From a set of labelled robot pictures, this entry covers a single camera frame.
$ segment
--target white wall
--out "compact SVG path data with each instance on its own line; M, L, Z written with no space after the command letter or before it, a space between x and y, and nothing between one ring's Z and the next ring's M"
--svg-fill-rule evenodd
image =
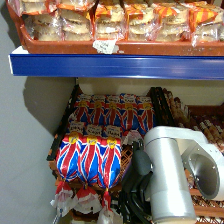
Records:
M11 75L8 54L19 40L5 3L0 12L0 223L50 224L55 187L46 156L74 79ZM186 104L219 105L224 99L223 81L80 78L80 84L88 94L145 95L150 86L162 86Z

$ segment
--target food package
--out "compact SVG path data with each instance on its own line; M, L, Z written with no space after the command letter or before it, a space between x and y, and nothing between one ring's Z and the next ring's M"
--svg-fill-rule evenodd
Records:
M160 28L156 41L174 42L190 39L188 8L178 3L153 3Z
M191 42L196 46L200 42L220 40L224 10L205 1L183 4L189 8L189 23L192 32Z
M61 9L60 16L65 41L89 41L92 39L92 11Z
M8 0L18 16L51 13L57 9L56 0Z
M97 213L101 204L97 193L90 187L97 183L100 160L101 137L87 135L83 137L78 158L78 177L83 187L74 197L76 211L83 214Z
M74 11L88 11L95 3L96 0L58 0L57 7Z
M95 40L122 40L126 21L119 0L100 0L95 12Z
M30 16L33 20L33 38L39 41L61 41L61 20L57 11Z
M73 116L76 121L87 123L89 120L89 104L91 96L79 94L74 105Z
M124 0L127 17L127 39L132 41L148 41L155 36L156 20L153 8L144 0Z
M98 185L105 189L102 198L102 207L106 213L112 213L110 208L111 196L109 188L114 187L119 181L121 164L121 139L110 136L102 138L100 146L100 163L98 168Z
M51 205L57 208L58 217L65 216L76 204L72 199L73 191L69 182L78 176L78 158L82 139L83 135L79 132L66 134L58 150L56 163L62 180L58 184L55 200L51 201Z
M121 126L124 134L129 130L138 130L138 107L136 103L136 95L120 94L121 100Z
M107 95L105 100L105 125L121 126L120 96Z
M93 95L89 105L89 123L104 125L105 95Z
M139 132L145 135L150 129L156 126L155 111L150 97L138 96L137 105Z

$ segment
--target gray wall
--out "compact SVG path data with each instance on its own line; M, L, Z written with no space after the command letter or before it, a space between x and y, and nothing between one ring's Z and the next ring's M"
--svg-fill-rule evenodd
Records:
M20 44L4 1L0 30L0 223L52 223L55 180L46 157L74 79L14 77L8 54Z

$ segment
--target packaged bread roll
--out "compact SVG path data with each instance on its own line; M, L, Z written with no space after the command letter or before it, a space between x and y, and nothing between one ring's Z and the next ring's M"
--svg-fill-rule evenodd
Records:
M9 0L8 3L18 16L51 13L57 9L56 0Z
M125 38L125 16L119 0L100 0L95 12L95 39Z
M220 40L224 10L205 1L183 4L189 8L192 45Z
M92 39L90 14L89 11L60 10L65 41L89 41Z
M33 20L34 39L39 41L62 40L61 21L57 11L30 17Z
M94 5L96 0L58 0L57 7L75 11L88 11Z
M124 6L128 21L128 40L151 40L155 28L153 8L148 7L143 0L125 0Z
M152 4L160 25L156 41L173 42L190 38L188 8L178 3Z

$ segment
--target blue shelf edge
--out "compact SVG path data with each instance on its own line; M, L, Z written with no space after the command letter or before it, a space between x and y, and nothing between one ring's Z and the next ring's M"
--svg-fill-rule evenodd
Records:
M41 77L108 77L224 80L224 56L9 55L12 74Z

